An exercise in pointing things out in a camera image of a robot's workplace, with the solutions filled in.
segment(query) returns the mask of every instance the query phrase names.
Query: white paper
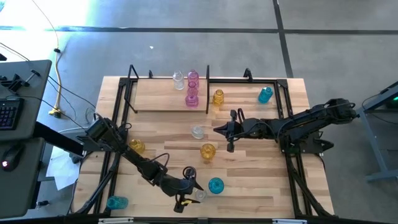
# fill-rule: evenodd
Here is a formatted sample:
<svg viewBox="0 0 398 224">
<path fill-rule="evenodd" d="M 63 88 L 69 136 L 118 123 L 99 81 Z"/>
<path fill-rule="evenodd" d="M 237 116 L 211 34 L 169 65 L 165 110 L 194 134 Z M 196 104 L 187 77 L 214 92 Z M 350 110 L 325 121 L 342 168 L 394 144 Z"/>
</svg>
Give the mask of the white paper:
<svg viewBox="0 0 398 224">
<path fill-rule="evenodd" d="M 53 147 L 46 177 L 54 177 L 58 190 L 67 187 L 79 177 L 80 163 L 74 164 L 69 153 Z"/>
</svg>

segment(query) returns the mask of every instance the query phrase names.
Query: keyboard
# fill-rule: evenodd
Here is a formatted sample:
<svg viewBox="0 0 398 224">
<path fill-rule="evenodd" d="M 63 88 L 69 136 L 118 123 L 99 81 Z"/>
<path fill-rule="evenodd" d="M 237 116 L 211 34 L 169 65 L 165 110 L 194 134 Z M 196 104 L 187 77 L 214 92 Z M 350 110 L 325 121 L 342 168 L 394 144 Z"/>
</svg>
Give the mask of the keyboard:
<svg viewBox="0 0 398 224">
<path fill-rule="evenodd" d="M 0 99 L 0 131 L 15 130 L 21 115 L 24 99 Z"/>
</svg>

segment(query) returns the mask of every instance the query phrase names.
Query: computer mouse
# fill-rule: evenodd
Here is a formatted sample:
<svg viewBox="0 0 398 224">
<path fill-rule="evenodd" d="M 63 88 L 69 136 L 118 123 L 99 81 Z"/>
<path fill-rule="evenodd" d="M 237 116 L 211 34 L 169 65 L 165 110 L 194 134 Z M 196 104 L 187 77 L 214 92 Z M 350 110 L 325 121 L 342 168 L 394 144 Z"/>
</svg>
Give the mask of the computer mouse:
<svg viewBox="0 0 398 224">
<path fill-rule="evenodd" d="M 19 163 L 19 159 L 25 149 L 24 144 L 15 144 L 11 146 L 1 158 L 1 168 L 6 172 L 13 171 Z"/>
</svg>

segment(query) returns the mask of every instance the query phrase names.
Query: black clamp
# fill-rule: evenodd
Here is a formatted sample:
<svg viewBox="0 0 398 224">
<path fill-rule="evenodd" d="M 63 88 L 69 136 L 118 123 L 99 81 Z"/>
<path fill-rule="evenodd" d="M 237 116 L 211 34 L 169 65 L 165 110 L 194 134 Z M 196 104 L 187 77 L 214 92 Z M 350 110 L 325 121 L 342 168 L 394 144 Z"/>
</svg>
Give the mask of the black clamp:
<svg viewBox="0 0 398 224">
<path fill-rule="evenodd" d="M 1 78 L 0 85 L 6 87 L 12 94 L 17 95 L 17 91 L 19 90 L 20 87 L 22 87 L 22 86 L 29 87 L 30 86 L 29 81 L 34 76 L 40 77 L 39 72 L 36 72 L 33 69 L 31 70 L 31 72 L 32 72 L 32 74 L 26 81 L 22 80 L 19 75 L 14 74 L 14 78 L 12 80 L 7 80 L 6 77 Z"/>
<path fill-rule="evenodd" d="M 250 68 L 246 68 L 246 69 L 245 69 L 244 74 L 243 74 L 243 77 L 244 77 L 244 78 L 249 77 L 249 78 L 248 78 L 248 81 L 249 81 L 249 82 L 253 82 L 253 76 L 251 75 Z"/>
</svg>

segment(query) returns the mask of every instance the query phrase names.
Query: wooden plank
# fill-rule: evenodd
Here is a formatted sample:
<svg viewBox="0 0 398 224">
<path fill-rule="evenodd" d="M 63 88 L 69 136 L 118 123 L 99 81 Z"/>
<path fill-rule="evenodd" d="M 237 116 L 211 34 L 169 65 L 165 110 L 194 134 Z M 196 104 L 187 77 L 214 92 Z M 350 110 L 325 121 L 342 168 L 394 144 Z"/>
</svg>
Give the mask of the wooden plank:
<svg viewBox="0 0 398 224">
<path fill-rule="evenodd" d="M 112 116 L 112 103 L 116 97 L 118 80 L 118 77 L 104 77 L 97 107 L 103 116 Z M 304 81 L 288 79 L 288 84 L 294 113 L 308 109 Z M 195 167 L 197 181 L 208 191 L 209 196 L 203 203 L 189 205 L 181 214 L 175 213 L 174 198 L 166 196 L 158 187 L 149 185 L 140 176 L 137 168 L 122 158 L 115 195 L 127 197 L 129 206 L 125 210 L 112 211 L 112 216 L 292 218 L 294 215 L 286 163 L 275 141 L 240 139 L 235 144 L 235 152 L 228 153 L 225 138 L 213 132 L 213 128 L 230 121 L 230 110 L 238 108 L 243 109 L 246 118 L 277 118 L 274 96 L 268 104 L 260 105 L 256 102 L 262 87 L 264 85 L 261 84 L 213 83 L 210 85 L 210 102 L 215 90 L 220 88 L 225 93 L 225 103 L 220 107 L 210 104 L 208 114 L 183 111 L 141 111 L 134 114 L 129 110 L 127 121 L 132 124 L 132 128 L 128 140 L 143 140 L 146 144 L 143 156 L 148 158 L 168 152 L 168 174 L 174 177 L 181 178 L 185 166 Z M 284 114 L 287 114 L 283 94 L 281 96 Z M 190 134 L 194 125 L 203 127 L 203 139 L 195 139 Z M 211 162 L 204 161 L 200 156 L 200 147 L 205 143 L 216 147 L 216 155 Z M 102 160 L 103 153 L 96 152 L 82 165 L 73 202 L 75 209 L 83 205 L 97 186 Z M 164 163 L 165 157 L 159 158 L 159 162 Z M 333 213 L 321 160 L 314 155 L 304 154 L 303 164 L 308 188 L 324 208 Z M 211 194 L 208 190 L 208 182 L 213 177 L 219 177 L 224 181 L 225 189 L 219 195 Z M 304 212 L 303 197 L 299 188 L 297 193 L 300 208 Z"/>
<path fill-rule="evenodd" d="M 199 80 L 198 107 L 189 108 L 185 104 L 187 90 L 187 79 L 185 79 L 185 88 L 182 90 L 174 88 L 174 81 L 171 78 L 139 79 L 134 109 L 139 111 L 206 111 L 207 80 Z"/>
</svg>

